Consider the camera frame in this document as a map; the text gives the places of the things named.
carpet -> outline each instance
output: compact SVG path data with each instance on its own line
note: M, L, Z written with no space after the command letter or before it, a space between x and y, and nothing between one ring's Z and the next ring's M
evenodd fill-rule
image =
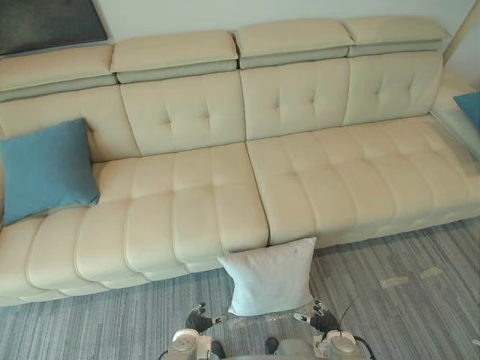
M472 343L480 340L480 217L316 250L310 275L311 292L338 318L358 295L342 328L366 339L377 359L480 358ZM3 307L0 359L155 360L197 302L208 315L227 314L232 293L218 269ZM317 333L291 315L232 316L205 334L229 356L262 354L268 336Z

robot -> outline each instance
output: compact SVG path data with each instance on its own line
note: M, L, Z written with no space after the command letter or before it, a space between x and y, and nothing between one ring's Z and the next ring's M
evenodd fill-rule
M200 303L188 315L185 329L175 333L169 349L158 360L366 360L356 341L364 343L370 358L375 359L364 339L340 330L341 320L339 323L321 301L314 300L312 310L312 316L294 313L293 317L323 333L322 337L313 337L313 346L304 340L286 339L279 343L274 337L269 337L265 342L266 355L227 358L220 343L212 341L210 336L201 335L212 326L224 323L227 317L205 317L205 303Z

wall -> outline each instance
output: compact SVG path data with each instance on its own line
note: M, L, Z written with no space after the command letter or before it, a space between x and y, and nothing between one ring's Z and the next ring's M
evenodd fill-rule
M307 17L422 15L454 34L475 0L94 0L114 41ZM480 20L447 68L480 88Z

cream leather sofa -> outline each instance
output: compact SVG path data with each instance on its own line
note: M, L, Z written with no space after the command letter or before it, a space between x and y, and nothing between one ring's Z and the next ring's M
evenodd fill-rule
M1 230L0 306L479 216L480 136L452 100L473 90L443 75L446 35L412 17L309 19L241 28L237 48L206 31L126 40L111 62L110 46L0 61L2 138L84 117L100 188L94 207Z

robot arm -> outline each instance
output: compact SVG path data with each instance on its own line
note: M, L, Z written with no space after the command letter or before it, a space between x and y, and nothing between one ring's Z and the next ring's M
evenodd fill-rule
M316 357L338 360L365 360L356 346L356 337L348 331L341 331L340 324L333 313L319 301L314 300L313 316L294 313L295 319L308 323L323 333L322 338L314 337L313 351Z
M161 355L162 360L200 360L208 359L212 337L202 336L200 333L210 329L213 325L226 320L225 316L205 317L205 303L195 306L185 321L185 328L173 335L167 353Z

